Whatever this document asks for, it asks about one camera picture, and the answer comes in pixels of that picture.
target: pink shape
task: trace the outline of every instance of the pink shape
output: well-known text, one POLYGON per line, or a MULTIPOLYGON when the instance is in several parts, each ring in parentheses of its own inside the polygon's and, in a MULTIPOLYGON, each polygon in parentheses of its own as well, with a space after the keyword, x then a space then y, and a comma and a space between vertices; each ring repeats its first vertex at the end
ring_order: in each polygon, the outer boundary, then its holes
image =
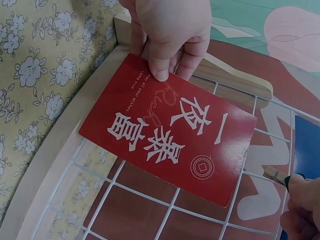
POLYGON ((269 14, 264 24, 269 54, 308 72, 320 72, 320 16, 284 6, 269 14))

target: wire grid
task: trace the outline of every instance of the wire grid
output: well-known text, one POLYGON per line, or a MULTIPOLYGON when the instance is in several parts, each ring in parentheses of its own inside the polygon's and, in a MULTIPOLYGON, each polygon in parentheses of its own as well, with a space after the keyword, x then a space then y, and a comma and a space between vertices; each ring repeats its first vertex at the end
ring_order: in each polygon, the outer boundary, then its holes
MULTIPOLYGON (((205 79, 205 78, 201 78, 201 77, 197 77, 197 76, 194 76, 194 77, 199 78, 199 79, 202 79, 202 80, 205 80, 205 81, 213 82, 212 80, 209 80, 209 79, 205 79)), ((250 93, 248 93, 248 92, 245 92, 245 91, 236 89, 236 88, 234 88, 234 87, 230 87, 230 86, 228 86, 228 85, 226 85, 226 84, 221 84, 221 83, 218 83, 218 82, 214 82, 214 83, 215 83, 215 88, 214 88, 214 91, 213 91, 213 94, 214 94, 214 95, 216 94, 216 91, 217 91, 218 86, 219 86, 219 85, 222 85, 222 86, 229 87, 229 88, 231 88, 231 89, 235 89, 235 90, 240 91, 240 92, 242 92, 242 93, 244 93, 244 94, 249 94, 249 95, 252 96, 252 94, 250 94, 250 93)), ((256 106, 257 106, 257 100, 258 100, 258 99, 261 99, 261 100, 264 100, 264 101, 268 101, 268 100, 263 99, 263 98, 261 98, 261 97, 259 97, 259 96, 253 96, 253 97, 254 97, 254 105, 253 105, 252 115, 255 115, 256 106)), ((286 142, 286 143, 290 143, 290 147, 289 147, 289 163, 288 163, 288 164, 289 164, 288 174, 290 174, 290 173, 291 173, 291 164, 292 164, 292 151, 293 151, 293 119, 294 119, 295 114, 299 114, 299 115, 301 115, 301 116, 304 116, 304 117, 310 118, 310 119, 312 119, 312 120, 315 120, 315 121, 319 122, 319 124, 320 124, 320 119, 317 118, 317 117, 314 117, 314 116, 312 116, 312 115, 310 115, 310 114, 308 114, 308 113, 305 113, 305 112, 303 112, 303 111, 301 111, 301 110, 298 110, 298 109, 296 109, 296 108, 294 108, 294 107, 292 107, 292 106, 289 106, 289 105, 287 105, 287 104, 285 104, 285 103, 282 103, 282 102, 280 102, 280 101, 278 101, 278 100, 272 99, 272 100, 270 100, 269 102, 271 102, 271 103, 273 103, 273 104, 276 104, 276 105, 278 105, 278 106, 281 106, 281 107, 283 107, 283 108, 286 108, 286 109, 290 110, 290 139, 285 139, 285 138, 283 138, 283 137, 274 135, 274 134, 272 134, 272 133, 269 133, 269 132, 266 132, 266 131, 263 131, 263 130, 260 130, 260 129, 257 129, 257 128, 255 128, 254 130, 255 130, 256 132, 262 133, 262 134, 267 135, 267 136, 269 136, 269 137, 273 137, 273 138, 282 140, 282 141, 284 141, 284 142, 286 142)), ((51 200, 52 200, 53 196, 55 195, 55 193, 56 193, 56 191, 57 191, 60 183, 62 182, 63 177, 67 174, 68 169, 69 169, 72 165, 74 165, 74 166, 76 166, 76 167, 78 167, 78 168, 80 168, 80 169, 82 169, 82 170, 84 170, 84 171, 87 171, 88 173, 90 173, 90 174, 92 174, 92 175, 100 178, 101 180, 104 180, 104 181, 108 182, 108 183, 109 183, 109 186, 108 186, 108 188, 106 189, 106 191, 105 191, 105 193, 104 193, 104 195, 103 195, 100 203, 98 204, 98 206, 97 206, 97 208, 96 208, 96 210, 95 210, 95 212, 94 212, 94 214, 93 214, 93 216, 92 216, 92 218, 91 218, 88 226, 87 226, 87 227, 84 227, 84 226, 82 226, 82 225, 80 226, 81 229, 84 230, 84 234, 83 234, 83 236, 82 236, 82 240, 85 240, 85 239, 87 238, 88 234, 91 234, 91 235, 95 236, 96 238, 98 238, 98 239, 100 239, 100 240, 107 240, 105 237, 100 236, 99 234, 93 232, 93 231, 91 230, 91 228, 92 228, 92 226, 93 226, 93 224, 94 224, 94 222, 95 222, 95 220, 96 220, 96 218, 97 218, 97 216, 98 216, 98 214, 99 214, 99 212, 100 212, 103 204, 105 203, 105 200, 107 199, 107 197, 108 197, 108 195, 109 195, 109 193, 110 193, 110 191, 111 191, 111 189, 112 189, 113 186, 117 186, 117 187, 122 188, 122 189, 124 189, 124 190, 126 190, 126 191, 129 191, 129 192, 131 192, 131 193, 133 193, 133 194, 136 194, 136 195, 138 195, 138 196, 140 196, 140 197, 143 197, 143 198, 145 198, 145 199, 148 199, 148 200, 150 200, 150 201, 153 201, 153 202, 155 202, 155 203, 158 203, 158 204, 161 204, 161 205, 163 205, 163 206, 168 207, 167 212, 166 212, 166 214, 165 214, 165 216, 164 216, 164 218, 163 218, 163 220, 162 220, 162 223, 161 223, 161 225, 160 225, 160 227, 159 227, 159 229, 158 229, 158 231, 157 231, 157 233, 156 233, 156 235, 155 235, 154 240, 158 240, 159 237, 161 236, 161 233, 162 233, 162 231, 163 231, 163 229, 164 229, 164 227, 165 227, 165 225, 166 225, 166 223, 167 223, 167 221, 168 221, 168 218, 169 218, 169 216, 170 216, 170 213, 171 213, 172 209, 174 209, 174 210, 176 210, 176 211, 183 212, 183 213, 185 213, 185 214, 192 215, 192 216, 197 217, 197 218, 201 218, 201 219, 204 219, 204 220, 207 220, 207 221, 210 221, 210 222, 214 222, 214 223, 223 225, 222 231, 221 231, 220 236, 219 236, 219 240, 222 240, 222 239, 223 239, 227 227, 236 228, 236 229, 240 229, 240 230, 244 230, 244 231, 248 231, 248 232, 253 232, 253 233, 257 233, 257 234, 261 234, 261 235, 271 236, 271 237, 273 237, 274 240, 276 240, 276 239, 279 237, 279 236, 278 236, 278 233, 279 233, 279 230, 280 230, 280 224, 278 224, 278 227, 277 227, 277 231, 276 231, 276 232, 266 232, 266 231, 261 231, 261 230, 257 230, 257 229, 245 227, 245 226, 236 225, 236 224, 233 224, 233 223, 230 223, 230 222, 229 222, 230 216, 231 216, 231 214, 232 214, 232 211, 233 211, 233 208, 234 208, 234 204, 235 204, 235 201, 236 201, 236 197, 237 197, 237 193, 238 193, 238 190, 239 190, 240 182, 241 182, 241 179, 242 179, 242 176, 243 176, 243 175, 247 175, 247 176, 250 176, 250 177, 257 178, 257 179, 262 179, 262 180, 265 180, 265 181, 273 182, 273 181, 269 180, 268 178, 266 178, 266 177, 264 177, 264 176, 260 176, 260 175, 257 175, 257 174, 254 174, 254 173, 245 171, 245 170, 244 170, 245 163, 243 163, 243 166, 242 166, 242 168, 241 168, 241 172, 240 172, 238 181, 237 181, 237 183, 236 183, 235 191, 234 191, 234 194, 233 194, 232 199, 231 199, 231 204, 230 204, 230 208, 229 208, 229 210, 228 210, 226 219, 225 219, 225 221, 221 221, 221 220, 218 220, 218 219, 215 219, 215 218, 212 218, 212 217, 208 217, 208 216, 205 216, 205 215, 202 215, 202 214, 199 214, 199 213, 196 213, 196 212, 192 212, 192 211, 189 211, 189 210, 187 210, 187 209, 183 209, 183 208, 181 208, 181 207, 176 206, 176 205, 175 205, 175 202, 176 202, 176 199, 177 199, 177 197, 178 197, 178 195, 179 195, 179 192, 180 192, 180 190, 181 190, 180 188, 177 188, 177 189, 176 189, 175 194, 174 194, 174 196, 173 196, 173 198, 172 198, 172 200, 171 200, 171 203, 167 203, 167 202, 161 201, 161 200, 156 199, 156 198, 154 198, 154 197, 152 197, 152 196, 146 195, 146 194, 144 194, 144 193, 142 193, 142 192, 136 191, 136 190, 134 190, 134 189, 132 189, 132 188, 129 188, 129 187, 127 187, 127 186, 124 186, 124 185, 118 183, 118 182, 117 182, 117 178, 118 178, 119 174, 121 173, 121 171, 122 171, 122 169, 123 169, 123 167, 124 167, 124 165, 125 165, 125 163, 126 163, 126 161, 124 161, 124 160, 123 160, 122 163, 120 164, 119 168, 117 169, 117 171, 116 171, 116 173, 115 173, 115 175, 114 175, 114 177, 113 177, 112 179, 109 179, 109 178, 105 177, 104 175, 98 174, 98 173, 92 171, 91 169, 89 169, 89 168, 87 168, 87 167, 85 167, 85 166, 83 166, 83 165, 80 165, 80 164, 76 163, 76 162, 75 162, 75 158, 76 158, 77 154, 79 153, 80 149, 82 148, 82 146, 84 145, 85 141, 87 141, 87 140, 84 139, 84 140, 81 142, 81 144, 79 145, 79 147, 78 147, 77 151, 75 152, 74 156, 73 156, 72 159, 70 160, 70 164, 68 165, 68 168, 63 172, 63 174, 62 174, 62 176, 61 176, 61 178, 60 178, 60 182, 58 183, 58 185, 56 186, 54 192, 53 192, 52 195, 50 196, 50 199, 49 199, 48 205, 47 205, 47 208, 54 209, 54 208, 51 206, 51 200)), ((283 211, 284 211, 284 209, 285 209, 286 198, 287 198, 287 191, 285 191, 284 198, 282 199, 282 203, 281 203, 281 206, 280 206, 281 213, 283 213, 283 211)), ((45 215, 45 212, 46 212, 46 210, 45 210, 44 213, 42 214, 42 217, 41 217, 41 219, 39 220, 39 222, 38 222, 38 224, 37 224, 37 228, 36 228, 36 231, 35 231, 34 234, 33 234, 33 238, 32 238, 32 239, 34 239, 34 237, 35 237, 35 234, 36 234, 36 232, 37 232, 37 230, 38 230, 38 228, 39 228, 39 226, 40 226, 40 223, 41 223, 41 221, 42 221, 42 218, 43 218, 44 215, 45 215)))

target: hand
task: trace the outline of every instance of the hand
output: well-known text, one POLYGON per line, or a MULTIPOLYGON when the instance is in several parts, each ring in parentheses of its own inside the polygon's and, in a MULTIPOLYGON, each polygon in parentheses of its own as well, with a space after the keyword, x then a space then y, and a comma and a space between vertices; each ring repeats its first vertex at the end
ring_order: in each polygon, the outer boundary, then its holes
POLYGON ((320 240, 320 178, 293 175, 288 189, 288 211, 280 219, 288 240, 320 240))
POLYGON ((119 1, 132 17, 131 53, 140 55, 148 36, 148 61, 153 76, 163 82, 169 72, 176 70, 176 75, 189 80, 209 46, 210 1, 119 1))

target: wooden clip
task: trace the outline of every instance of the wooden clip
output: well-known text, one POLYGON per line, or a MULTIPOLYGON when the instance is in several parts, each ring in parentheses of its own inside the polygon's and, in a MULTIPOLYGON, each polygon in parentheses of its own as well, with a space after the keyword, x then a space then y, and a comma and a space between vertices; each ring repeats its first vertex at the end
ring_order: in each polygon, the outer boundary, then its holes
POLYGON ((272 166, 267 166, 264 169, 263 176, 266 177, 267 179, 270 179, 278 184, 281 184, 283 186, 286 186, 285 178, 288 177, 287 174, 278 171, 272 166))

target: teal background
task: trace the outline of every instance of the teal background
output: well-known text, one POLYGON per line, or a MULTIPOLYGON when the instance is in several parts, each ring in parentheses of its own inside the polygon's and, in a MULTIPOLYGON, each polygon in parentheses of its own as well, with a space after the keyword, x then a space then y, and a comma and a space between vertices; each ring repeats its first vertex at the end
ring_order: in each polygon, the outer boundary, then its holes
POLYGON ((226 38, 220 31, 211 28, 211 39, 234 44, 269 55, 264 38, 267 16, 275 9, 294 6, 320 14, 319 0, 210 0, 212 16, 229 21, 232 25, 248 27, 262 36, 226 38))

